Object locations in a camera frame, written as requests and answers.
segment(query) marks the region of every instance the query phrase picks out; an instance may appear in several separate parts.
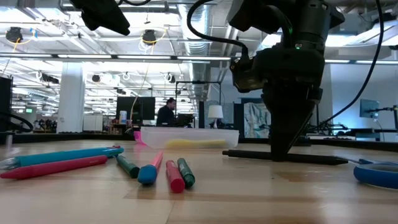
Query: yellow object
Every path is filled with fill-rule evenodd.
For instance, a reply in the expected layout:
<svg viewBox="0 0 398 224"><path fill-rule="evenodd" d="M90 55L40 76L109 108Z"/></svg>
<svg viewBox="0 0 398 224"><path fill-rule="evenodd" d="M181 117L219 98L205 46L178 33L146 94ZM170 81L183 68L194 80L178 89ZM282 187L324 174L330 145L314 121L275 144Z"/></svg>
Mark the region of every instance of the yellow object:
<svg viewBox="0 0 398 224"><path fill-rule="evenodd" d="M198 147L225 147L227 143L224 139L192 141L186 139L172 139L166 142L166 148L198 148Z"/></svg>

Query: blue marker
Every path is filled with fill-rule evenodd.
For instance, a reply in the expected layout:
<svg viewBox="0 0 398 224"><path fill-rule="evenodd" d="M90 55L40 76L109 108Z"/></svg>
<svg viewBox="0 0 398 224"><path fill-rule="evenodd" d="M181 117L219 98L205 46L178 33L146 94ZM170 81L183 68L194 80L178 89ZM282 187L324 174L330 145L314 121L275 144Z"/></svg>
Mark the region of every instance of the blue marker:
<svg viewBox="0 0 398 224"><path fill-rule="evenodd" d="M80 149L72 151L50 152L44 154L16 156L14 158L6 159L0 162L0 169L10 170L18 167L31 166L36 164L43 164L48 162L58 162L70 159L80 159L92 156L107 156L113 157L124 152L120 146L102 147L95 149Z"/></svg>

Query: ceiling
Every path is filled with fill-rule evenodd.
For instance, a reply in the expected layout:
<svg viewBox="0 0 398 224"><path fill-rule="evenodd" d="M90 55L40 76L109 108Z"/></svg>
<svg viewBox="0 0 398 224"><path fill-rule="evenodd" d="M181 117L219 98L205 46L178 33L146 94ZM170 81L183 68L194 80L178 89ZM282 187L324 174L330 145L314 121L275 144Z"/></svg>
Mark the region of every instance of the ceiling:
<svg viewBox="0 0 398 224"><path fill-rule="evenodd" d="M194 56L235 56L240 48L218 42L203 41L187 32L184 25L184 7L195 1L170 0L169 10L166 1L151 1L142 7L121 6L130 23L130 34L125 37L105 28L89 30L81 19L81 12L67 1L48 0L5 0L0 3L0 52L40 53L40 54L106 54L106 55L194 55ZM371 29L366 21L377 18L374 1L339 1L330 3L344 12L346 22L330 31L326 45L325 58L369 60L373 57L374 41L378 32ZM279 41L278 35L267 35L250 28L240 32L228 25L226 16L231 0L209 2L203 14L206 19L203 28L215 37L239 38L247 45L252 55L259 49L270 47ZM382 1L384 10L397 10L396 1ZM22 44L16 45L5 38L10 27L21 27ZM145 30L154 30L157 42L148 46L142 42ZM398 26L387 26L384 42L398 44ZM187 42L188 38L198 39ZM391 56L388 46L383 47L380 58ZM62 82L62 60L24 60L23 58L0 57L0 69L4 75L12 76L14 85L13 104L16 110L24 106L36 105L39 113L57 114L60 86L43 82L43 74L50 75ZM164 98L175 95L177 81L220 81L222 71L228 63L178 61L174 63L147 63L141 61L92 60L84 62L86 78L86 113L115 114L117 96L156 96L157 107L164 104ZM93 75L101 77L100 82L93 81ZM126 92L117 93L118 87ZM197 101L205 100L207 85L180 84L181 95L178 113L196 113Z"/></svg>

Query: lamp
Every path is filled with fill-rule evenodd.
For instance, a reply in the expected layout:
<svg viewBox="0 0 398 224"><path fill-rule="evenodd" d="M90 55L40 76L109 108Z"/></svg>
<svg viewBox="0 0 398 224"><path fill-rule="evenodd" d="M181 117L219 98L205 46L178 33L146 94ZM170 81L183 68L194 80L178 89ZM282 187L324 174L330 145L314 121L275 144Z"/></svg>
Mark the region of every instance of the lamp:
<svg viewBox="0 0 398 224"><path fill-rule="evenodd" d="M221 105L210 105L209 118L214 118L214 129L217 129L217 119L224 118L223 107Z"/></svg>

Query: red marker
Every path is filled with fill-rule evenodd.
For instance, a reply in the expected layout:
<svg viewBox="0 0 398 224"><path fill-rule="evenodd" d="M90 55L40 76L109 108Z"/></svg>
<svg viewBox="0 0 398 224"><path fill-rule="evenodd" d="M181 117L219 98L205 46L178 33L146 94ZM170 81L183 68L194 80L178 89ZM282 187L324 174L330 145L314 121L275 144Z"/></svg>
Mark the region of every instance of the red marker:
<svg viewBox="0 0 398 224"><path fill-rule="evenodd" d="M182 179L180 171L178 171L174 161L166 162L166 174L172 191L174 193L181 193L185 188L185 182Z"/></svg>
<svg viewBox="0 0 398 224"><path fill-rule="evenodd" d="M108 158L106 156L93 156L82 159L71 159L68 161L48 162L45 164L16 168L10 170L9 172L0 174L0 177L4 179L27 179L31 177L39 177L57 172L104 164L107 160Z"/></svg>

